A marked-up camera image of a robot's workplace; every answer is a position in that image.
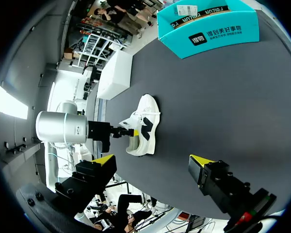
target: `gray wall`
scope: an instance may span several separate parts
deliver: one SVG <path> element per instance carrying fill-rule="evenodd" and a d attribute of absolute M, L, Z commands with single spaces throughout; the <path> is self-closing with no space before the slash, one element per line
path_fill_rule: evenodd
<path fill-rule="evenodd" d="M 2 87 L 16 99 L 28 106 L 27 120 L 15 118 L 0 113 L 0 156 L 4 161 L 12 161 L 13 155 L 7 152 L 4 142 L 10 147 L 36 141 L 35 119 L 39 111 L 46 110 L 51 85 L 56 78 L 56 63 L 61 59 L 61 41 L 64 29 L 63 22 L 72 0 L 57 0 L 56 6 L 39 22 L 34 31 L 30 32 L 21 43 L 11 64 Z M 8 183 L 15 192 L 26 183 L 45 183 L 44 147 L 30 157 L 12 174 Z"/>

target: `metal rack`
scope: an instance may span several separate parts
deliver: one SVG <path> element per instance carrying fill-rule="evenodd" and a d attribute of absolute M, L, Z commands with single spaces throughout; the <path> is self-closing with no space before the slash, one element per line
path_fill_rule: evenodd
<path fill-rule="evenodd" d="M 99 42 L 103 41 L 103 45 L 101 48 L 97 47 Z M 78 60 L 78 67 L 80 67 L 81 58 L 83 55 L 88 56 L 87 61 L 85 65 L 87 66 L 89 63 L 93 63 L 94 65 L 97 65 L 99 60 L 102 61 L 108 61 L 108 57 L 110 55 L 110 51 L 108 51 L 106 48 L 109 44 L 114 43 L 116 45 L 120 46 L 120 50 L 122 48 L 126 48 L 126 45 L 123 45 L 122 42 L 120 42 L 118 39 L 112 38 L 110 36 L 104 37 L 102 35 L 96 35 L 96 34 L 90 34 L 88 35 L 88 38 L 84 44 L 83 51 L 79 51 L 80 54 L 79 60 Z"/>

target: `window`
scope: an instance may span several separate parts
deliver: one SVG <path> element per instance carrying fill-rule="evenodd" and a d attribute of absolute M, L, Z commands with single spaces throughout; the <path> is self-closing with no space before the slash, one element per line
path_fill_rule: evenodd
<path fill-rule="evenodd" d="M 15 99 L 0 86 L 0 112 L 13 117 L 27 119 L 28 106 Z"/>

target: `white sneaker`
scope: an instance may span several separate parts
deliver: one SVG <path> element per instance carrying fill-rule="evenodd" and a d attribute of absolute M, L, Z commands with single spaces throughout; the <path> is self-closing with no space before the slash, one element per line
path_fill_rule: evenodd
<path fill-rule="evenodd" d="M 120 122 L 126 129 L 135 129 L 138 135 L 129 137 L 128 154 L 142 156 L 155 152 L 155 130 L 160 122 L 160 111 L 155 99 L 149 94 L 141 97 L 138 108 L 130 118 Z"/>

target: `black logo on box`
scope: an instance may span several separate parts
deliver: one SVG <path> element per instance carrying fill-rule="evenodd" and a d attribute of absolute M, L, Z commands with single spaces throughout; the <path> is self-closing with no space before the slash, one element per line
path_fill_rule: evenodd
<path fill-rule="evenodd" d="M 197 33 L 195 35 L 189 36 L 190 41 L 196 46 L 207 42 L 203 33 Z"/>

